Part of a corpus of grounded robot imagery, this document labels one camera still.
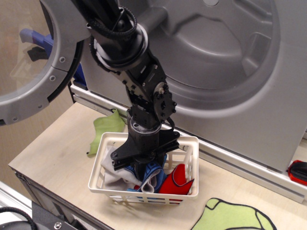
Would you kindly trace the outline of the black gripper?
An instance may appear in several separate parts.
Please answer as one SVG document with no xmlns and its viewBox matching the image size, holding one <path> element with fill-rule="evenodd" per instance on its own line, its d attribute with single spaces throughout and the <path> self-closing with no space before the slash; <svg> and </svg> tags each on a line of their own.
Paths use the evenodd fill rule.
<svg viewBox="0 0 307 230">
<path fill-rule="evenodd" d="M 178 149 L 180 134 L 174 130 L 175 123 L 168 119 L 170 129 L 162 130 L 161 125 L 146 129 L 133 119 L 128 122 L 128 138 L 126 142 L 111 153 L 115 171 L 133 166 L 138 180 L 144 179 L 145 165 L 153 160 L 163 163 L 167 152 Z"/>
</svg>

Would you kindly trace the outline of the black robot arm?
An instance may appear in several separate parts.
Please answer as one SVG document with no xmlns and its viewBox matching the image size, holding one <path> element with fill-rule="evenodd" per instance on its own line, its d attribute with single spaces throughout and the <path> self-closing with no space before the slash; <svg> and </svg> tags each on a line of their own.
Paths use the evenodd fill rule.
<svg viewBox="0 0 307 230">
<path fill-rule="evenodd" d="M 166 153 L 178 148 L 174 126 L 176 112 L 158 59 L 151 53 L 146 30 L 134 14 L 113 0 L 76 0 L 74 5 L 91 33 L 90 52 L 95 62 L 126 87 L 131 108 L 127 111 L 128 139 L 111 154 L 114 170 L 127 166 L 143 180 L 146 165 L 164 163 Z"/>
</svg>

